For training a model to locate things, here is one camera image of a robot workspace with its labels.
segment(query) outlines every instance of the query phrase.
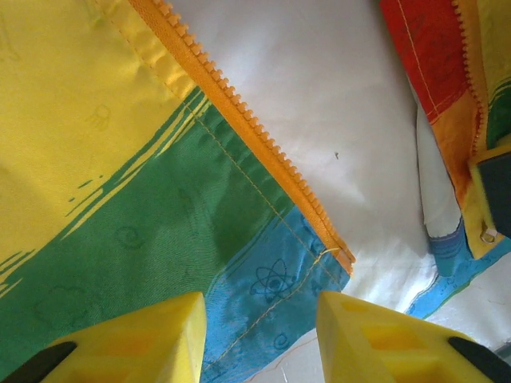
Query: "white fabric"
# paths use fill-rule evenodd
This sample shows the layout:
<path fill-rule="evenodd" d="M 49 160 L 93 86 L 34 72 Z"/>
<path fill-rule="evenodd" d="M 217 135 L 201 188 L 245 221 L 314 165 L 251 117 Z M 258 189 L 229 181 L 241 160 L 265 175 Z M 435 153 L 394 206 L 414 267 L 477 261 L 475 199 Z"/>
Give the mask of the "white fabric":
<path fill-rule="evenodd" d="M 469 335 L 496 350 L 511 342 L 511 253 L 478 275 L 428 321 Z"/>
<path fill-rule="evenodd" d="M 421 105 L 417 111 L 417 151 L 424 224 L 430 237 L 450 235 L 458 228 L 461 211 Z"/>
<path fill-rule="evenodd" d="M 406 310 L 436 267 L 418 185 L 417 105 L 378 2 L 173 3 L 358 258 L 345 292 Z M 321 382 L 314 340 L 312 331 L 252 381 Z"/>

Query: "black rubber pad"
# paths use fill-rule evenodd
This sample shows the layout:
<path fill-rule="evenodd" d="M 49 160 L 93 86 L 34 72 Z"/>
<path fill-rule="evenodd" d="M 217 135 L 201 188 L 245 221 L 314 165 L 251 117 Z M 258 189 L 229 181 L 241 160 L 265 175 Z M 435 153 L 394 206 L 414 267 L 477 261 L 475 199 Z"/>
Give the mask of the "black rubber pad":
<path fill-rule="evenodd" d="M 511 238 L 511 152 L 477 164 L 497 231 Z"/>
<path fill-rule="evenodd" d="M 483 345 L 463 338 L 451 337 L 449 344 L 495 383 L 511 382 L 511 366 Z"/>
<path fill-rule="evenodd" d="M 75 342 L 63 342 L 39 351 L 2 383 L 39 383 L 76 348 Z"/>

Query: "yellow plastic piece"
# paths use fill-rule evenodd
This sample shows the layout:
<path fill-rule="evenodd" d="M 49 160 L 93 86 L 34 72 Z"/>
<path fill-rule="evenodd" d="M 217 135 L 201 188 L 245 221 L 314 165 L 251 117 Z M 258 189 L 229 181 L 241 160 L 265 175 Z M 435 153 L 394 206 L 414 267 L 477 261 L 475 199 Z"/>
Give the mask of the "yellow plastic piece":
<path fill-rule="evenodd" d="M 344 294 L 320 294 L 316 325 L 326 383 L 491 382 L 447 342 L 464 334 Z"/>
<path fill-rule="evenodd" d="M 205 338 L 203 295 L 182 295 L 56 340 L 77 348 L 43 383 L 198 383 Z"/>

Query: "metal grommet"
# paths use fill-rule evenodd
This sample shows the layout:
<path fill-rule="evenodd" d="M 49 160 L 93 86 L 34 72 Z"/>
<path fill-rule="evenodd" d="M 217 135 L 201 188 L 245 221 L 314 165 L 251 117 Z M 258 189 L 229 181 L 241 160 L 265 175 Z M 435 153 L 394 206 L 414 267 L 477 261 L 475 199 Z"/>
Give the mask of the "metal grommet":
<path fill-rule="evenodd" d="M 497 236 L 498 232 L 495 229 L 485 227 L 479 238 L 481 238 L 482 242 L 491 244 L 495 243 L 495 241 L 497 240 Z"/>

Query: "rainbow fabric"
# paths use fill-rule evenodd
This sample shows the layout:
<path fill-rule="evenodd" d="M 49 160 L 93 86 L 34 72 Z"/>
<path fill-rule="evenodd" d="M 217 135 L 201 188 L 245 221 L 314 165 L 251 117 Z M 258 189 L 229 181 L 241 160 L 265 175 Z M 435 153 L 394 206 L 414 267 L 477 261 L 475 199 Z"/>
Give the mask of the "rainbow fabric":
<path fill-rule="evenodd" d="M 0 379 L 195 290 L 203 381 L 242 381 L 347 283 L 319 201 L 163 2 L 4 0 L 0 69 Z"/>
<path fill-rule="evenodd" d="M 380 6 L 461 209 L 451 232 L 431 238 L 445 278 L 410 308 L 423 317 L 511 251 L 502 235 L 492 243 L 481 239 L 483 212 L 468 167 L 511 132 L 511 3 L 382 0 Z"/>

